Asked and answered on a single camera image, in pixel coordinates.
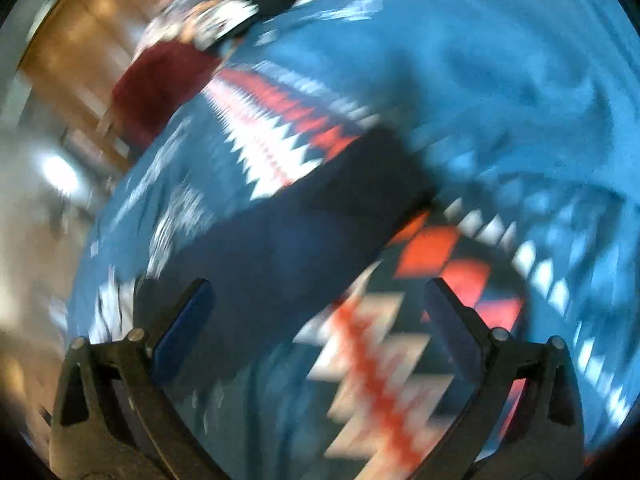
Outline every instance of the bright light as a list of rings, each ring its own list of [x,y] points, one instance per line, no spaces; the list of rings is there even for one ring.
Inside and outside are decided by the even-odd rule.
[[[44,161],[42,171],[45,178],[61,193],[71,195],[78,189],[78,176],[64,159],[57,155],[49,156]]]

